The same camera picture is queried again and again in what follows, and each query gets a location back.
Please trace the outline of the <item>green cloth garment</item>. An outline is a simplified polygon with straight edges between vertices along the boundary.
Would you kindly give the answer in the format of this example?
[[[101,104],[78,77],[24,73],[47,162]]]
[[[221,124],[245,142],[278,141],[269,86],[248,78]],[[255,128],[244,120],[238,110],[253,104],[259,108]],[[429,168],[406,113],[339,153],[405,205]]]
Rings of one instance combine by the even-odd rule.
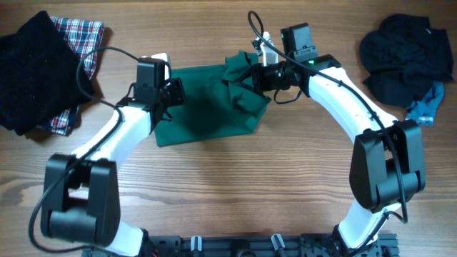
[[[182,80],[186,103],[169,108],[173,120],[156,126],[157,146],[253,133],[271,98],[235,80],[257,63],[255,53],[239,51],[224,64],[174,69],[172,76]]]

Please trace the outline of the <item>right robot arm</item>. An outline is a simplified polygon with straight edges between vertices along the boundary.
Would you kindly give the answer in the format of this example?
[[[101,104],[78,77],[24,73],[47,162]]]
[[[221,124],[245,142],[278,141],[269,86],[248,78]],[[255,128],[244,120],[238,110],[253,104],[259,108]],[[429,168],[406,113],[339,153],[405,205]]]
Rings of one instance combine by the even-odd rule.
[[[349,184],[355,200],[334,228],[327,251],[357,256],[380,248],[378,232],[385,222],[395,216],[407,223],[407,202],[425,188],[421,128],[380,109],[332,55],[318,55],[308,24],[281,30],[283,51],[273,45],[263,24],[251,28],[253,47],[263,61],[237,81],[250,78],[248,89],[256,94],[299,87],[332,115],[353,143]]]

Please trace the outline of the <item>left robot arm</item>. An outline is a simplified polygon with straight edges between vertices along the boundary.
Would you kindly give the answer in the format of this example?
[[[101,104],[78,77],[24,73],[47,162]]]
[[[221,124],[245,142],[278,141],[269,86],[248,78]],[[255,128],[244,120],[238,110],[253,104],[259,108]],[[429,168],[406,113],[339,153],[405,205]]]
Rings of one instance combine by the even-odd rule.
[[[118,169],[161,121],[185,101],[180,79],[165,53],[138,59],[133,91],[114,104],[113,116],[87,143],[46,163],[44,193],[29,221],[43,236],[75,243],[75,251],[105,256],[152,256],[146,230],[121,220]]]

